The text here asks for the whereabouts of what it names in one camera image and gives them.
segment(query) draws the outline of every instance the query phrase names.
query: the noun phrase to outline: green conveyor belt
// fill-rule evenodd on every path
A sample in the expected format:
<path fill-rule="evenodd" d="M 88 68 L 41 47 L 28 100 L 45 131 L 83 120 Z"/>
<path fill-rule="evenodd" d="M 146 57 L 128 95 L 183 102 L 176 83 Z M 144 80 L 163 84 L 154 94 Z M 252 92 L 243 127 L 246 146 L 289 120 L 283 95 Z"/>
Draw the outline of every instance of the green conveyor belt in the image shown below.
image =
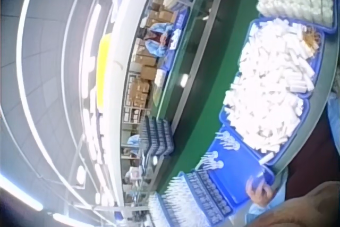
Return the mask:
<path fill-rule="evenodd" d="M 258 16 L 256 2 L 221 1 L 218 19 L 174 135 L 176 151 L 161 168 L 158 191 L 164 191 L 170 178 L 179 171 L 187 172 L 196 166 L 220 128 L 218 113 L 224 93 L 237 72 L 237 60 L 249 23 Z M 174 111 L 168 108 L 165 116 Z"/>

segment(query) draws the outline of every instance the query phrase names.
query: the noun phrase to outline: ceiling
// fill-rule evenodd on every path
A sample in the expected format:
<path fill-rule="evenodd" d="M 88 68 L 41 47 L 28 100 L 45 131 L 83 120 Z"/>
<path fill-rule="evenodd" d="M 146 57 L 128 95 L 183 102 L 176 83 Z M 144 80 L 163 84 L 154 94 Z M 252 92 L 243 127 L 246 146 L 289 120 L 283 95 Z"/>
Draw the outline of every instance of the ceiling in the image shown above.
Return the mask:
<path fill-rule="evenodd" d="M 100 189 L 100 184 L 86 144 L 81 143 L 81 157 L 76 153 L 83 134 L 79 62 L 84 30 L 94 0 L 78 0 L 75 3 L 65 39 L 74 0 L 30 0 L 21 51 L 23 81 L 19 81 L 24 85 L 25 94 L 20 97 L 16 40 L 23 1 L 1 0 L 1 173 L 41 202 L 46 211 L 69 213 L 69 217 L 76 220 L 100 225 L 99 217 L 92 211 L 69 206 L 69 203 L 79 201 L 61 184 L 59 176 L 41 153 L 22 104 L 22 97 L 25 97 L 43 146 L 59 174 L 70 185 L 77 183 L 75 174 L 78 166 L 84 165 L 88 169 L 84 189 L 76 189 L 76 192 L 87 203 L 95 204 L 95 193 Z M 98 49 L 111 7 L 110 0 L 99 2 L 102 11 L 93 41 L 93 54 Z M 102 215 L 112 220 L 112 213 Z"/>

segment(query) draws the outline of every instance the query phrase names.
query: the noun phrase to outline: yellow object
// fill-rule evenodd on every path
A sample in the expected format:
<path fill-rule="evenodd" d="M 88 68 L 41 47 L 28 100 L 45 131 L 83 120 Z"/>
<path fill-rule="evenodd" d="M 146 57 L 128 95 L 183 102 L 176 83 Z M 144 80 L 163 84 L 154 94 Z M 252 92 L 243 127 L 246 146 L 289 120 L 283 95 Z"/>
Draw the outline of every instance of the yellow object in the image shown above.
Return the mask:
<path fill-rule="evenodd" d="M 104 35 L 99 43 L 98 58 L 97 58 L 97 108 L 102 114 L 104 108 L 104 82 L 107 64 L 107 56 L 110 46 L 111 33 Z"/>

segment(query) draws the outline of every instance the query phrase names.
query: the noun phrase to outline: blue crate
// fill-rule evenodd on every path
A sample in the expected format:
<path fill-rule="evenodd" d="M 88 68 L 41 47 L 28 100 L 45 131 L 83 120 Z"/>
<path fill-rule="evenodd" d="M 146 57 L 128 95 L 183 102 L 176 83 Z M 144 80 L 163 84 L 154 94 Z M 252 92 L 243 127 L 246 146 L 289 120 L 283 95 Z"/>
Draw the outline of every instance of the blue crate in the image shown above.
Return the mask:
<path fill-rule="evenodd" d="M 245 44 L 248 42 L 248 39 L 249 39 L 249 33 L 250 33 L 250 30 L 252 28 L 252 26 L 254 24 L 256 24 L 257 26 L 259 26 L 260 22 L 266 22 L 266 21 L 272 21 L 276 18 L 258 18 L 258 19 L 255 19 L 253 20 L 252 22 L 250 22 L 249 24 L 249 27 L 248 27 L 248 31 L 246 33 L 246 37 L 245 37 L 245 40 L 244 40 L 244 43 L 243 43 L 243 47 L 245 46 Z M 289 24 L 292 25 L 292 23 L 299 23 L 299 24 L 302 24 L 302 25 L 306 25 L 306 26 L 312 26 L 316 29 L 316 31 L 318 33 L 320 33 L 320 43 L 319 43 L 319 49 L 318 51 L 314 54 L 314 57 L 310 58 L 308 60 L 308 63 L 310 64 L 310 66 L 312 67 L 312 69 L 314 70 L 315 72 L 315 75 L 314 77 L 312 77 L 312 82 L 314 84 L 317 83 L 317 80 L 318 80 L 318 77 L 319 77 L 319 72 L 320 72 L 320 68 L 321 68 L 321 63 L 322 63 L 322 58 L 323 58 L 323 55 L 324 55 L 324 48 L 325 48 L 325 33 L 320 30 L 320 28 L 318 28 L 317 26 L 315 26 L 313 23 L 310 23 L 310 22 L 306 22 L 306 21 L 302 21 L 302 20 L 297 20 L 297 19 L 290 19 L 290 18 L 280 18 L 280 19 L 283 19 L 283 20 L 287 20 L 289 21 Z M 311 95 L 312 95 L 312 92 L 307 92 L 307 93 L 298 93 L 299 97 L 301 98 L 309 98 Z"/>
<path fill-rule="evenodd" d="M 171 126 L 168 121 L 163 120 L 162 124 L 163 124 L 164 137 L 167 143 L 167 151 L 165 152 L 165 155 L 169 155 L 173 152 L 175 148 L 173 134 L 172 134 Z"/>
<path fill-rule="evenodd" d="M 193 170 L 187 175 L 189 176 L 190 174 L 195 175 L 195 178 L 199 179 L 202 182 L 202 184 L 206 187 L 206 190 L 208 191 L 214 203 L 217 205 L 217 207 L 221 211 L 224 218 L 227 218 L 230 215 L 233 215 L 234 211 L 232 210 L 229 202 L 222 196 L 220 191 L 217 189 L 216 185 L 212 182 L 207 171 Z"/>
<path fill-rule="evenodd" d="M 218 160 L 222 160 L 224 167 L 207 171 L 210 179 L 217 189 L 229 202 L 234 212 L 237 212 L 248 200 L 245 186 L 250 178 L 254 177 L 253 186 L 257 187 L 264 178 L 266 183 L 272 185 L 275 181 L 273 172 L 266 166 L 261 166 L 258 158 L 242 140 L 235 135 L 230 127 L 222 126 L 219 132 L 229 132 L 240 143 L 239 150 L 226 150 L 220 144 L 221 140 L 215 139 L 208 152 L 217 151 Z"/>
<path fill-rule="evenodd" d="M 148 116 L 145 116 L 144 122 L 145 122 L 145 125 L 146 125 L 145 130 L 147 132 L 147 136 L 148 136 L 148 140 L 149 140 L 149 145 L 148 145 L 148 148 L 145 151 L 145 153 L 153 156 L 155 154 L 155 152 L 158 150 L 159 141 L 157 140 L 157 137 L 156 137 L 155 127 L 150 122 L 150 118 Z"/>
<path fill-rule="evenodd" d="M 164 137 L 161 136 L 162 133 L 161 133 L 160 128 L 157 125 L 156 118 L 152 117 L 151 122 L 153 122 L 153 125 L 155 127 L 155 136 L 156 136 L 156 139 L 158 141 L 158 143 L 157 143 L 158 148 L 155 151 L 155 155 L 160 156 L 160 155 L 163 155 L 164 152 L 167 150 L 167 146 L 165 147 L 166 143 L 164 142 Z"/>
<path fill-rule="evenodd" d="M 162 197 L 158 193 L 156 193 L 156 197 L 157 197 L 159 205 L 160 205 L 160 207 L 163 211 L 164 217 L 165 217 L 166 221 L 168 222 L 168 226 L 170 226 L 170 227 L 178 226 L 177 220 L 173 217 L 170 217 L 169 212 L 168 212 L 168 210 L 165 206 L 165 203 L 163 202 Z"/>
<path fill-rule="evenodd" d="M 337 28 L 338 28 L 338 9 L 339 9 L 339 0 L 333 0 L 333 26 L 330 28 L 330 27 L 326 27 L 324 25 L 321 25 L 321 24 L 318 24 L 318 23 L 314 23 L 314 22 L 308 22 L 308 21 L 305 21 L 305 20 L 300 20 L 300 19 L 295 19 L 295 18 L 289 18 L 289 17 L 279 17 L 281 19 L 287 19 L 287 20 L 291 20 L 293 22 L 296 22 L 296 23 L 303 23 L 303 24 L 308 24 L 310 26 L 313 26 L 327 34 L 335 34 L 337 32 Z"/>
<path fill-rule="evenodd" d="M 184 172 L 180 172 L 178 176 L 181 176 L 188 184 L 188 187 L 197 205 L 205 214 L 209 225 L 217 226 L 219 223 L 223 222 L 224 217 L 221 211 L 214 203 L 212 197 L 210 196 L 204 185 L 200 183 L 198 179 L 196 179 L 197 182 L 192 183 L 189 177 Z"/>
<path fill-rule="evenodd" d="M 159 146 L 163 147 L 163 150 L 161 152 L 157 152 L 157 156 L 164 155 L 168 151 L 168 145 L 166 142 L 165 138 L 165 133 L 164 133 L 164 127 L 163 127 L 163 121 L 162 120 L 156 120 L 156 125 L 157 125 L 157 133 L 158 133 L 158 139 L 159 139 Z"/>
<path fill-rule="evenodd" d="M 237 137 L 238 140 L 240 140 L 242 142 L 242 144 L 245 144 L 243 142 L 243 139 L 242 139 L 242 136 L 235 130 L 234 127 L 231 127 L 230 126 L 230 121 L 227 120 L 227 113 L 224 111 L 224 107 L 222 107 L 221 111 L 219 112 L 219 120 L 221 121 L 221 123 L 228 127 L 229 129 L 232 130 L 232 133 Z M 310 109 L 310 103 L 309 103 L 309 100 L 308 99 L 303 99 L 303 111 L 302 111 L 302 115 L 300 116 L 300 120 L 301 122 L 299 123 L 299 125 L 295 128 L 293 134 L 291 137 L 288 138 L 288 141 L 283 144 L 281 147 L 280 147 L 280 151 L 275 154 L 275 157 L 273 159 L 271 159 L 267 165 L 268 166 L 272 166 L 274 165 L 281 157 L 282 155 L 284 154 L 284 152 L 287 150 L 287 148 L 289 147 L 289 145 L 291 144 L 291 142 L 294 140 L 295 136 L 296 136 L 296 133 L 298 132 L 300 126 L 305 122 L 307 116 L 308 116 L 308 113 L 309 113 L 309 109 Z M 261 153 L 259 150 L 254 150 L 250 147 L 248 147 L 254 154 L 255 156 L 258 158 L 258 159 L 261 159 L 263 158 L 264 156 L 266 156 L 266 154 L 263 154 Z"/>

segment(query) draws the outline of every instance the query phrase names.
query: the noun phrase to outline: worker's hand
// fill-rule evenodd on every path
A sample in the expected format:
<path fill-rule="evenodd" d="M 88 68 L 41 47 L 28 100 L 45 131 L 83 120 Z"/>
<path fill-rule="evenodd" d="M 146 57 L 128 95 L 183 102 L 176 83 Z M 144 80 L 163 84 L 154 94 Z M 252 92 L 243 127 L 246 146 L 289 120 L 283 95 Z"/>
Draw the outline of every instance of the worker's hand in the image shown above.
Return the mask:
<path fill-rule="evenodd" d="M 266 207 L 274 198 L 276 192 L 271 189 L 269 185 L 265 183 L 263 179 L 256 190 L 253 189 L 254 178 L 251 177 L 246 182 L 246 193 L 250 197 L 251 201 L 260 207 Z"/>
<path fill-rule="evenodd" d="M 162 34 L 160 37 L 160 45 L 165 46 L 166 45 L 166 39 L 168 35 L 166 33 Z"/>

